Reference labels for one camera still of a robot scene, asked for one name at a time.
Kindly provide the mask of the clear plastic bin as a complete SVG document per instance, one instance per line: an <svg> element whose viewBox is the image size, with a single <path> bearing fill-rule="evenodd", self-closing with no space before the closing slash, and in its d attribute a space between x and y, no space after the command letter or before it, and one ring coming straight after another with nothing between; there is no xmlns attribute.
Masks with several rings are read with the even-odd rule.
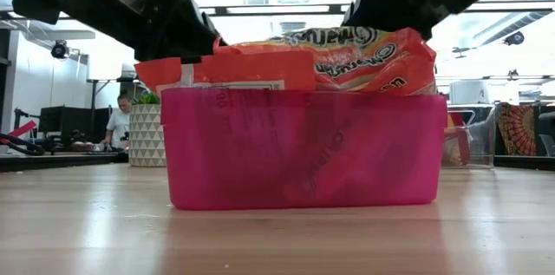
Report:
<svg viewBox="0 0 555 275"><path fill-rule="evenodd" d="M470 160L464 167L459 169L491 169L493 167L493 157L495 149L495 110L493 104L465 104L448 105L447 113L461 113L464 125L467 130Z"/></svg>

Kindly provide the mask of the red Maruchan noodle pack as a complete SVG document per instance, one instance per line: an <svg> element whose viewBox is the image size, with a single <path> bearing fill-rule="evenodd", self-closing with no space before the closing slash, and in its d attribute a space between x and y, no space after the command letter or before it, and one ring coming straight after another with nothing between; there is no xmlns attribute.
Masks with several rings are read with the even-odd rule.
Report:
<svg viewBox="0 0 555 275"><path fill-rule="evenodd" d="M469 160L469 141L462 115L449 112L447 127L444 129L442 164L450 167L464 167Z"/></svg>

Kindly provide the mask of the pink plastic bin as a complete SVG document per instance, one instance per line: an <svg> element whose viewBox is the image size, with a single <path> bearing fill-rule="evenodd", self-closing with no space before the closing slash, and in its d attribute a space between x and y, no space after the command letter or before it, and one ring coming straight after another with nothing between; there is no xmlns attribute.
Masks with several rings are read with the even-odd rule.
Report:
<svg viewBox="0 0 555 275"><path fill-rule="evenodd" d="M170 88L169 195L183 210L427 204L447 104L439 95Z"/></svg>

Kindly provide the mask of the white trash can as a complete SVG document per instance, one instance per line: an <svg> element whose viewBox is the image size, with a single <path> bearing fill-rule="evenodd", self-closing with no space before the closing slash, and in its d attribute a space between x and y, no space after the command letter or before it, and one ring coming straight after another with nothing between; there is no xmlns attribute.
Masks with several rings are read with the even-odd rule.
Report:
<svg viewBox="0 0 555 275"><path fill-rule="evenodd" d="M449 101L452 104L490 104L490 85L485 80L461 80L451 82Z"/></svg>

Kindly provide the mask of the succulent in white patterned pot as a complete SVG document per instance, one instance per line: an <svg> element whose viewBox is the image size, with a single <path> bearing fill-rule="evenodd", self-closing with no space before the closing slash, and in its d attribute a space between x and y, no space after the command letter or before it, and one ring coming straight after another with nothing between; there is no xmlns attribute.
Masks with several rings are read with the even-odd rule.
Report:
<svg viewBox="0 0 555 275"><path fill-rule="evenodd" d="M160 98L149 90L132 103L128 160L133 167L167 165L160 110Z"/></svg>

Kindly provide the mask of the orange patterned tapestry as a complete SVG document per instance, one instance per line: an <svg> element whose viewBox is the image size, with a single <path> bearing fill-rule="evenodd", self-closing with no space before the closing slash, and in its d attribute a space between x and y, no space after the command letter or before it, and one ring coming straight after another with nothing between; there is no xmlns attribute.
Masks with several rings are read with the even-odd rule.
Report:
<svg viewBox="0 0 555 275"><path fill-rule="evenodd" d="M497 125L506 154L511 156L535 156L537 147L533 106L516 106L502 102L498 105L497 112Z"/></svg>

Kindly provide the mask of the black aluminium table frame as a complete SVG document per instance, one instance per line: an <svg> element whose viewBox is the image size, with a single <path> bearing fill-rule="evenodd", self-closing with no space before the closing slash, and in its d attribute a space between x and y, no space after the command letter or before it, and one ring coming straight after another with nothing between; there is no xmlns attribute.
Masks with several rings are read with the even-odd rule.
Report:
<svg viewBox="0 0 555 275"><path fill-rule="evenodd" d="M0 155L0 173L127 162L128 157L125 154L56 153L42 156L4 154ZM495 155L493 164L496 167L555 172L554 157Z"/></svg>

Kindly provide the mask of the grey office chair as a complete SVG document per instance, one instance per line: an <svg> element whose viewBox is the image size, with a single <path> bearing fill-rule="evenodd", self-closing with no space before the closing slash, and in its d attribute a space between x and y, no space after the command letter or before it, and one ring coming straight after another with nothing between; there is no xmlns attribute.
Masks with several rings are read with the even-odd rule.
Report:
<svg viewBox="0 0 555 275"><path fill-rule="evenodd" d="M555 111L539 115L539 138L545 155L555 158Z"/></svg>

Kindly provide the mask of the person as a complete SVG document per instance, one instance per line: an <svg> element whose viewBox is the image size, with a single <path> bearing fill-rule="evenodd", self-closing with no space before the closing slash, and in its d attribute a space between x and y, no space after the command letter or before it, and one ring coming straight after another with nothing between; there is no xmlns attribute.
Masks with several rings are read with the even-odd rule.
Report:
<svg viewBox="0 0 555 275"><path fill-rule="evenodd" d="M132 104L126 94L120 94L117 103L118 108L110 115L102 143L112 149L126 149L129 146L128 132Z"/></svg>

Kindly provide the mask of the black ceiling spotlight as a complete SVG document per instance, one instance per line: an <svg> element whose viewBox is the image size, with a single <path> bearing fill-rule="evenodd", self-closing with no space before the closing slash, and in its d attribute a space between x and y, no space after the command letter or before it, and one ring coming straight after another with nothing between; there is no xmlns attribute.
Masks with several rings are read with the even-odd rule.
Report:
<svg viewBox="0 0 555 275"><path fill-rule="evenodd" d="M65 40L56 40L50 53L55 59L62 60L69 57L70 49Z"/></svg>
<svg viewBox="0 0 555 275"><path fill-rule="evenodd" d="M507 36L504 40L503 43L505 45L511 46L511 45L520 45L522 42L524 42L525 37L523 35L522 32L517 31L513 34L511 34L510 36Z"/></svg>

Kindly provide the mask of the orange Maruchan noodle pack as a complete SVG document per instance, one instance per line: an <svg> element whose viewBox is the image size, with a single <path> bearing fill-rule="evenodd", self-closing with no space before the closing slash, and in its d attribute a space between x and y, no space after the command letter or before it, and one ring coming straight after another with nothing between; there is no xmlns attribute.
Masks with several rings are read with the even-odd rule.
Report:
<svg viewBox="0 0 555 275"><path fill-rule="evenodd" d="M433 95L434 54L421 43L377 43L314 53L321 90Z"/></svg>
<svg viewBox="0 0 555 275"><path fill-rule="evenodd" d="M421 35L414 29L404 28L394 32L373 29L370 27L335 27L310 28L290 31L281 36L274 36L263 41L237 43L236 46L313 46L332 47L355 45L365 47L375 42L392 39L394 42L415 41L422 43Z"/></svg>
<svg viewBox="0 0 555 275"><path fill-rule="evenodd" d="M178 57L134 65L136 74L155 94L168 88L235 88L314 90L314 58L305 51L216 54L198 62Z"/></svg>

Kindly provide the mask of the black computer monitor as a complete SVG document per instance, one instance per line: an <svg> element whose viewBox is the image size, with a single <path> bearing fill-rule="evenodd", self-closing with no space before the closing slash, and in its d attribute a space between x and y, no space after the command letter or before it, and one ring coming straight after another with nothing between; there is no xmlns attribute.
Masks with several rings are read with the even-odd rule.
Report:
<svg viewBox="0 0 555 275"><path fill-rule="evenodd" d="M67 106L42 108L39 115L38 131L41 133L60 132L70 135L74 130L95 138L104 135L112 108L73 108Z"/></svg>

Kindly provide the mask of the red flat object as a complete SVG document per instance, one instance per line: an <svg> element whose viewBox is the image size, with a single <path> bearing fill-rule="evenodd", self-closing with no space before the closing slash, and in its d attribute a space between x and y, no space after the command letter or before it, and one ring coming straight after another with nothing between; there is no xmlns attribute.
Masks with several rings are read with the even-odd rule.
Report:
<svg viewBox="0 0 555 275"><path fill-rule="evenodd" d="M35 127L36 127L36 123L34 121L28 121L25 124L23 124L21 127L15 128L11 132L9 132L9 135L14 137L19 137L23 134L28 133Z"/></svg>

